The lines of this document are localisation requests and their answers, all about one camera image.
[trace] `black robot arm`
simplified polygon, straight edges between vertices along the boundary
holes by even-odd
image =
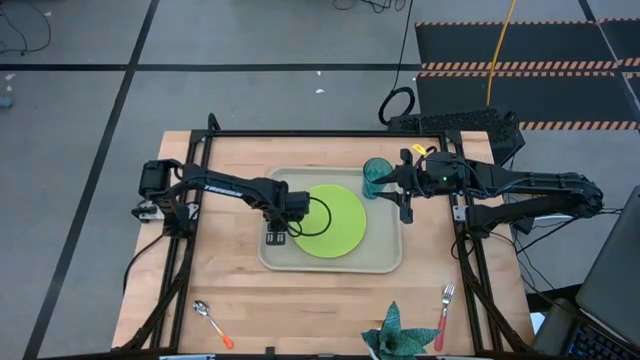
[[[171,172],[180,180],[171,186]],[[284,243],[289,222],[301,221],[309,213],[309,193],[290,192],[285,181],[268,178],[243,179],[197,165],[181,164],[177,160],[153,160],[142,169],[138,193],[151,201],[164,215],[164,230],[168,235],[184,237],[193,232],[189,208],[176,199],[180,194],[201,189],[242,199],[252,209],[262,211],[271,234],[267,241]],[[134,216],[139,213],[134,209]]]
[[[577,173],[534,173],[508,171],[494,164],[467,160],[449,152],[434,151],[421,156],[413,164],[408,149],[400,151],[402,165],[397,165],[378,184],[397,183],[402,193],[378,193],[400,206],[404,223],[413,222],[412,197],[466,194],[487,199],[502,194],[529,194],[539,197],[497,207],[471,205],[463,208],[461,218],[466,230],[485,238],[501,223],[512,223],[527,217],[562,213],[578,218],[596,215],[603,206],[602,191]]]

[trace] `yellow cable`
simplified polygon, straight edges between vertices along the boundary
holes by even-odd
[[[496,66],[496,61],[498,61],[498,54],[500,54],[500,48],[502,47],[502,40],[504,39],[504,34],[507,32],[507,26],[509,26],[509,21],[511,21],[511,14],[513,14],[513,9],[516,7],[516,0],[511,0],[511,8],[509,9],[509,14],[507,14],[507,20],[502,25],[502,32],[500,32],[500,38],[498,39],[498,45],[496,46],[496,51],[493,53],[493,61],[491,61],[491,71],[489,72],[489,85],[487,85],[487,106],[491,103],[491,85],[493,84],[493,73]]]

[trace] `gray floor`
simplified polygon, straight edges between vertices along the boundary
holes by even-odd
[[[637,17],[636,0],[589,0],[597,17]],[[2,63],[127,63],[149,0],[40,1],[53,40],[45,51],[0,55]],[[415,21],[499,21],[508,0],[417,0]],[[46,41],[38,15],[21,3],[5,10],[34,47]],[[330,0],[161,0],[141,63],[392,63],[406,13],[374,14]],[[583,20],[577,0],[520,0],[513,20]],[[418,62],[409,31],[406,63]],[[0,19],[0,40],[20,46]],[[15,76],[7,80],[7,75]],[[121,72],[0,72],[0,348],[22,357],[120,86]],[[415,73],[399,84],[413,85]],[[214,111],[226,129],[379,129],[377,108],[391,72],[139,72],[134,76],[40,356],[106,351],[121,281],[139,224],[141,164],[165,130],[204,126]],[[402,104],[393,104],[390,113]],[[516,169],[575,170],[624,204],[638,183],[638,133],[526,132]],[[583,220],[532,247],[532,262],[555,286],[581,282],[613,217]],[[521,237],[527,243],[531,237]],[[579,254],[570,259],[569,254]],[[540,289],[547,285],[535,278]]]

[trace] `wooden table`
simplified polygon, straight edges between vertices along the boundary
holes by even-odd
[[[184,161],[188,139],[189,132],[166,132],[159,158]],[[284,166],[360,167],[376,156],[397,164],[400,149],[414,143],[439,148],[435,139],[424,138],[214,138],[209,168],[253,178]],[[485,133],[463,133],[463,145],[467,158],[492,161]],[[443,353],[473,354],[460,265],[450,255],[449,200],[416,199],[412,206],[415,223],[403,225],[403,260],[390,274],[275,272],[257,257],[260,212],[234,198],[205,194],[179,351],[229,352],[209,322],[192,311],[191,304],[200,299],[235,342],[234,353],[263,354],[265,347],[275,346],[278,354],[367,354],[360,333],[380,327],[392,301],[400,308],[403,327],[437,328],[443,286],[455,281]],[[160,231],[159,222],[142,225],[136,251]],[[509,236],[506,227],[496,232]],[[133,267],[114,346],[129,340],[155,306],[168,243],[157,245]],[[485,239],[484,248],[496,305],[530,343],[533,329],[513,248],[498,237]],[[479,302],[478,312],[484,346],[490,349]],[[172,318],[170,310],[163,345]],[[427,351],[437,353],[433,343]]]

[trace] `keyboard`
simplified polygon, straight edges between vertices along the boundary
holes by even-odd
[[[598,330],[578,325],[567,347],[567,356],[594,360],[640,360],[623,345],[601,334]]]

